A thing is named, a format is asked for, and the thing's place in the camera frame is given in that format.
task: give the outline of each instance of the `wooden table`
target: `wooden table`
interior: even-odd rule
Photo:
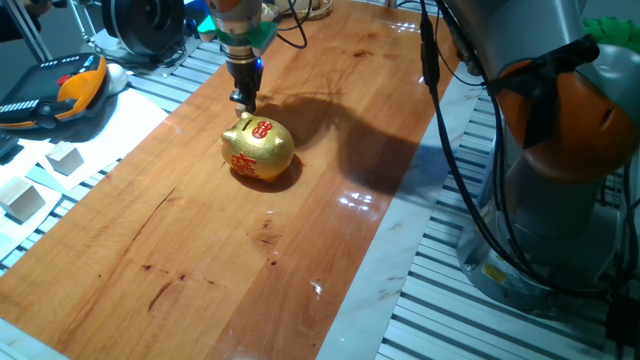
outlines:
[[[264,56],[258,113],[296,142],[276,183],[220,155],[221,69],[0,278],[0,317],[71,359],[313,358],[434,113],[419,14],[334,7]]]

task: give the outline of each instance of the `white cube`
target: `white cube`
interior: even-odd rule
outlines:
[[[22,178],[14,177],[0,188],[0,206],[19,223],[29,220],[44,204],[38,190]]]
[[[45,157],[49,161],[49,164],[51,164],[51,167],[53,167],[53,170],[66,176],[71,175],[72,172],[84,163],[78,149],[64,141],[59,142]]]

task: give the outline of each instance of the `marble surface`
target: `marble surface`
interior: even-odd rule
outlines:
[[[479,82],[468,75],[464,64],[456,74],[463,80]],[[454,151],[482,92],[454,78],[442,98],[442,113]],[[434,116],[317,359],[375,358],[448,170]]]

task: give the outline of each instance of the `black cable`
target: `black cable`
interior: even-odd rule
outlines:
[[[616,287],[622,288],[627,282],[633,279],[636,268],[638,267],[638,233],[636,232],[636,220],[635,220],[635,208],[637,205],[634,205],[638,202],[635,201],[634,204],[631,204],[631,163],[627,163],[624,167],[624,178],[623,185],[624,191],[624,201],[626,204],[626,215],[625,221],[627,223],[627,227],[629,230],[629,259],[630,266],[626,269],[623,269],[621,278],[616,283]]]
[[[442,59],[442,62],[444,63],[444,66],[447,68],[447,70],[449,70],[451,75],[453,75],[453,77],[456,78],[461,83],[463,83],[463,84],[465,84],[467,86],[484,86],[485,85],[484,82],[481,82],[479,84],[472,84],[470,82],[462,80],[458,75],[456,75],[456,72],[451,69],[451,67],[447,63],[447,60],[445,60],[444,56],[442,56],[442,52],[440,51],[440,46],[438,46],[438,27],[439,27],[438,25],[439,24],[440,24],[440,8],[438,8],[438,12],[436,13],[436,29],[435,29],[434,37],[435,37],[435,42],[436,42],[436,49],[438,50],[438,55],[440,55],[440,59]]]
[[[605,193],[605,185],[606,181],[602,182],[602,186],[600,187],[600,205],[607,206],[607,196]]]
[[[442,0],[436,0],[436,2],[438,3],[439,8],[444,7],[443,10],[443,17],[445,20],[448,20],[447,23],[451,24],[453,27],[455,27],[455,31],[457,31],[459,34],[461,34],[461,29],[459,27],[459,25],[457,24],[457,22],[455,22],[455,20],[453,19],[453,16],[449,13],[448,9],[445,7],[445,5],[443,4]],[[430,21],[427,18],[427,14],[426,14],[426,6],[424,4],[424,0],[421,1],[421,5],[422,5],[422,10],[423,10],[423,21],[426,19],[426,21],[430,24]],[[421,32],[424,33],[425,32],[425,27],[422,26],[421,24]],[[478,68],[481,70],[482,72],[482,76],[483,79],[485,81],[485,83],[488,81],[487,79],[487,75],[486,72],[484,71],[484,69],[482,68],[482,66],[480,65],[479,59],[477,58],[477,56],[475,55],[475,52],[473,52],[473,47],[471,46],[471,44],[469,43],[469,41],[466,38],[462,38],[461,41],[464,43],[464,46],[466,47],[467,51],[470,52],[470,61],[472,61],[472,63],[474,63],[474,65],[478,66]],[[425,50],[425,48],[428,48],[429,46],[437,46],[435,44],[435,38],[429,39],[428,36],[424,36],[423,35],[423,62],[425,61],[425,54],[432,54],[432,52],[430,53],[429,50]],[[635,239],[637,236],[635,234],[635,223],[632,223],[632,221],[627,221],[627,225],[630,229],[630,232],[633,232],[633,234],[630,234],[630,236],[633,236],[634,239],[632,241],[630,241],[630,243],[634,243],[634,244],[630,244],[630,247],[632,247],[630,250],[632,252],[632,258],[631,258],[631,263],[632,266],[630,266],[629,268],[627,268],[625,270],[625,273],[623,277],[621,277],[618,281],[616,281],[615,283],[612,282],[611,286],[608,288],[603,288],[603,289],[580,289],[580,290],[574,290],[574,289],[568,289],[562,286],[559,286],[557,284],[554,284],[553,282],[551,282],[550,280],[546,279],[545,277],[543,277],[542,275],[538,274],[534,269],[533,266],[529,263],[528,259],[526,258],[526,256],[524,255],[524,253],[522,252],[522,250],[520,249],[519,244],[516,241],[515,238],[515,233],[513,231],[513,226],[511,224],[511,220],[508,214],[508,210],[506,207],[506,198],[504,195],[504,168],[505,168],[505,164],[504,164],[504,160],[505,160],[505,151],[504,151],[504,139],[503,139],[503,129],[502,129],[502,118],[500,115],[500,109],[499,109],[499,105],[495,99],[495,96],[489,91],[489,95],[492,99],[492,103],[493,103],[493,107],[494,107],[494,111],[496,113],[496,158],[494,159],[494,166],[497,167],[497,176],[494,177],[494,182],[500,181],[500,186],[497,186],[498,184],[494,185],[494,189],[497,187],[500,190],[497,191],[494,196],[495,197],[500,197],[500,200],[496,199],[496,203],[497,204],[501,204],[503,207],[503,216],[505,217],[505,225],[507,227],[507,231],[509,233],[509,244],[511,245],[511,248],[513,250],[513,252],[515,253],[515,256],[517,258],[518,261],[516,261],[515,259],[513,259],[513,257],[506,251],[506,249],[498,242],[498,240],[496,239],[496,237],[494,236],[494,234],[489,230],[486,222],[484,221],[484,219],[482,218],[482,216],[480,215],[477,207],[475,206],[475,204],[473,203],[473,200],[471,199],[471,196],[469,194],[469,191],[466,188],[466,185],[464,184],[464,181],[462,180],[462,176],[459,172],[459,169],[457,167],[457,164],[455,162],[455,158],[453,155],[453,151],[451,150],[451,145],[449,143],[449,138],[446,132],[446,127],[445,127],[445,123],[444,123],[444,118],[442,116],[442,112],[440,109],[440,104],[439,104],[439,99],[438,99],[438,89],[437,89],[437,82],[439,79],[439,72],[437,71],[437,56],[435,59],[435,66],[433,66],[434,62],[433,59],[426,59],[426,62],[431,64],[432,67],[434,67],[434,69],[432,69],[431,71],[424,71],[423,69],[423,73],[425,76],[425,84],[427,84],[429,86],[429,90],[431,92],[432,95],[432,100],[434,102],[434,106],[436,108],[436,117],[438,120],[438,128],[439,128],[439,134],[440,134],[440,141],[442,143],[442,147],[443,147],[443,152],[445,153],[445,158],[447,160],[447,163],[449,164],[449,167],[451,169],[451,173],[454,177],[454,180],[456,182],[456,185],[458,186],[459,190],[460,190],[460,194],[462,196],[463,201],[465,202],[465,205],[467,206],[476,226],[478,227],[478,231],[481,233],[481,235],[483,236],[483,238],[487,241],[487,244],[499,255],[501,256],[509,265],[511,265],[512,267],[514,267],[517,271],[519,271],[520,273],[528,276],[529,278],[531,278],[532,280],[538,282],[539,284],[541,284],[542,286],[548,287],[554,291],[557,291],[559,293],[565,294],[565,295],[569,295],[569,296],[573,296],[573,297],[581,297],[581,298],[595,298],[595,299],[605,299],[610,293],[611,291],[617,291],[619,290],[622,286],[624,286],[628,280],[627,278],[629,271],[632,272],[631,276],[633,276],[633,272],[635,272],[635,268],[637,266],[637,258],[638,258],[638,251],[637,251],[637,239]]]
[[[309,0],[309,9],[307,10],[307,12],[311,11],[311,1]],[[296,49],[304,49],[307,47],[307,35],[304,33],[304,29],[302,28],[302,24],[300,23],[300,19],[298,19],[298,15],[296,14],[295,9],[293,8],[293,3],[291,2],[291,0],[287,0],[287,2],[289,3],[289,9],[291,10],[291,14],[293,15],[293,20],[296,22],[296,27],[298,29],[300,29],[300,35],[302,36],[302,45],[298,45],[298,44],[294,44],[291,41],[285,39],[282,35],[277,34],[278,35],[278,39],[284,41],[287,45],[294,47]]]
[[[297,3],[297,2],[298,2],[298,0],[293,0],[293,6],[294,6],[294,8],[295,8],[295,6],[296,6],[296,3]],[[280,15],[283,15],[283,14],[284,14],[284,15],[286,15],[289,11],[291,11],[291,8],[288,8],[288,9],[286,9],[286,10],[283,10],[283,11],[280,13]]]
[[[309,18],[309,14],[311,14],[311,6],[313,5],[313,0],[309,0],[309,7],[307,8],[307,13],[304,16],[304,19],[302,19],[302,21],[300,21],[300,26],[295,25],[292,27],[288,27],[288,28],[284,28],[284,29],[280,29],[278,28],[278,31],[291,31],[291,30],[295,30],[299,27],[302,27],[302,24],[305,23],[305,21],[307,21],[307,19]]]

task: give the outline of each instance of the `green object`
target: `green object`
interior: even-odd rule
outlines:
[[[218,31],[218,29],[216,28],[216,24],[213,23],[211,15],[209,15],[200,25],[198,25],[198,32],[201,34],[206,34],[212,31]]]
[[[640,54],[640,28],[631,21],[613,17],[584,20],[585,34],[591,34],[600,44],[626,47]]]
[[[265,51],[275,39],[276,34],[278,34],[278,25],[276,23],[262,21],[247,33],[247,39],[249,39],[252,48]]]
[[[209,15],[198,25],[198,32],[201,34],[216,32],[218,39],[220,39],[223,44],[231,46],[249,44],[252,48],[258,50],[259,53],[263,53],[267,50],[267,47],[269,47],[273,39],[276,38],[278,34],[278,24],[270,21],[262,21],[247,33],[232,35],[219,31],[213,23],[211,15]]]

